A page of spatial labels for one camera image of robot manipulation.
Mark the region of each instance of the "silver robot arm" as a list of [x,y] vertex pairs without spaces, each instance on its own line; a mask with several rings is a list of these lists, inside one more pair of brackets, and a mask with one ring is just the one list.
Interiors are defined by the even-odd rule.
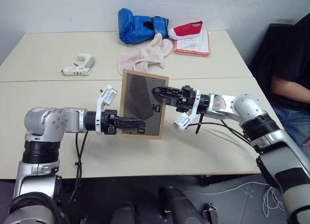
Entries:
[[182,115],[173,123],[184,130],[200,114],[198,133],[204,116],[232,119],[239,123],[259,157],[256,159],[266,181],[283,195],[289,223],[310,223],[310,163],[296,143],[280,129],[259,100],[252,95],[202,95],[190,86],[182,89],[157,87],[156,96],[167,99]]
[[[64,133],[116,134],[118,128],[140,128],[145,123],[134,117],[119,117],[116,110],[104,110],[117,92],[107,86],[97,100],[95,112],[84,108],[34,108],[25,116],[25,150],[18,164],[13,201],[4,224],[64,223],[55,201],[59,201],[62,178],[59,148]],[[29,206],[29,202],[39,205]]]

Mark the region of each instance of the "white shoe sole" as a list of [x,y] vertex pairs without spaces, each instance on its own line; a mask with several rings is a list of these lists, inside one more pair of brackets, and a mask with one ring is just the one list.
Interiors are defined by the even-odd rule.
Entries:
[[174,32],[173,29],[170,29],[170,30],[168,31],[169,37],[170,37],[171,39],[173,39],[173,40],[182,40],[182,39],[186,39],[186,38],[196,38],[196,37],[199,37],[200,34],[201,34],[201,31],[200,31],[200,33],[198,33],[198,34],[191,34],[191,35],[185,35],[185,36],[177,36],[177,35],[175,34],[175,32]]

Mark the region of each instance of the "person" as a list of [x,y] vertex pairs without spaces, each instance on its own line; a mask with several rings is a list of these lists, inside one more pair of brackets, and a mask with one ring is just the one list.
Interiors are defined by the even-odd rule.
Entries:
[[296,23],[273,66],[271,103],[284,129],[310,159],[310,14]]

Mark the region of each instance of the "wire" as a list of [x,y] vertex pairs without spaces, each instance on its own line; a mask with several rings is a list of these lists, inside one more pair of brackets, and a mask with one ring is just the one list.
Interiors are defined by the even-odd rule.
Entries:
[[76,176],[76,184],[75,184],[75,188],[71,194],[71,197],[65,207],[64,213],[66,214],[70,208],[70,205],[73,201],[73,198],[78,190],[78,187],[81,183],[82,180],[82,154],[83,154],[83,150],[84,150],[84,146],[85,146],[85,142],[86,142],[86,138],[87,138],[87,134],[88,131],[86,131],[85,135],[84,135],[84,139],[83,139],[83,143],[82,143],[82,147],[81,147],[81,151],[79,151],[78,149],[78,133],[76,133],[76,150],[77,150],[77,159],[78,162],[75,163],[75,165],[77,165],[77,176]]
[[[269,194],[271,194],[272,200],[276,206],[270,207],[269,206]],[[284,206],[281,201],[276,196],[275,193],[275,188],[274,187],[269,187],[265,194],[263,195],[263,213],[265,217],[267,218],[269,216],[269,210],[270,209],[277,209],[279,208],[280,210],[284,211]]]
[[32,206],[33,204],[48,208],[54,216],[55,223],[64,224],[63,217],[56,203],[42,192],[29,192],[14,198],[9,204],[8,213],[11,214],[19,208]]
[[[188,126],[196,126],[199,123],[194,123],[194,124],[189,124]],[[233,133],[235,136],[237,136],[238,138],[240,138],[242,141],[244,141],[246,144],[251,145],[250,141],[240,132],[238,132],[237,130],[229,127],[225,122],[224,124],[219,124],[219,123],[215,123],[215,122],[202,122],[202,125],[216,125],[216,126],[222,126],[222,127],[226,127],[231,133]]]
[[236,133],[234,133],[234,132],[231,130],[230,127],[228,127],[228,125],[227,125],[223,120],[221,120],[221,122],[223,123],[223,125],[224,125],[233,135],[235,135],[236,137],[240,138],[242,141],[244,141],[244,142],[247,143],[248,145],[251,145],[250,141],[249,141],[247,138],[238,136]]
[[[187,191],[184,191],[183,193],[192,192],[192,193],[199,194],[199,195],[217,195],[217,194],[221,194],[221,193],[225,193],[225,192],[230,192],[230,191],[239,189],[240,187],[242,187],[244,185],[247,185],[247,184],[269,185],[269,184],[266,184],[266,183],[250,181],[250,182],[241,184],[241,185],[239,185],[239,186],[237,186],[235,188],[224,190],[224,191],[221,191],[221,192],[203,193],[203,192],[196,192],[196,191],[193,191],[193,190],[187,190]],[[276,205],[274,207],[269,206],[269,196],[270,196],[269,194],[271,194],[272,200],[273,200],[274,204]],[[267,218],[269,216],[269,210],[270,209],[277,209],[277,208],[282,210],[282,211],[284,211],[284,205],[277,198],[276,193],[275,193],[275,188],[270,186],[267,189],[267,191],[264,193],[264,195],[263,195],[263,213],[264,213],[265,217]]]
[[217,195],[217,194],[221,194],[221,193],[225,193],[225,192],[230,192],[230,191],[233,191],[233,190],[236,190],[236,189],[239,189],[240,187],[246,185],[246,184],[261,184],[261,185],[269,185],[269,184],[266,184],[266,183],[261,183],[261,182],[255,182],[255,181],[250,181],[250,182],[247,182],[247,183],[244,183],[244,184],[241,184],[235,188],[232,188],[232,189],[228,189],[228,190],[224,190],[224,191],[221,191],[221,192],[215,192],[215,193],[203,193],[203,192],[196,192],[196,191],[193,191],[193,190],[187,190],[187,191],[184,191],[183,193],[187,193],[187,192],[192,192],[192,193],[195,193],[195,194],[199,194],[199,195]]

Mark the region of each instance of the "red sneaker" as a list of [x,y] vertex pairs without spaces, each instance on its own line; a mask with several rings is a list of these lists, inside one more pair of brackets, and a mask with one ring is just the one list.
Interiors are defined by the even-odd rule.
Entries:
[[170,29],[168,35],[174,40],[181,40],[185,38],[199,37],[202,30],[202,21],[196,23],[189,23]]

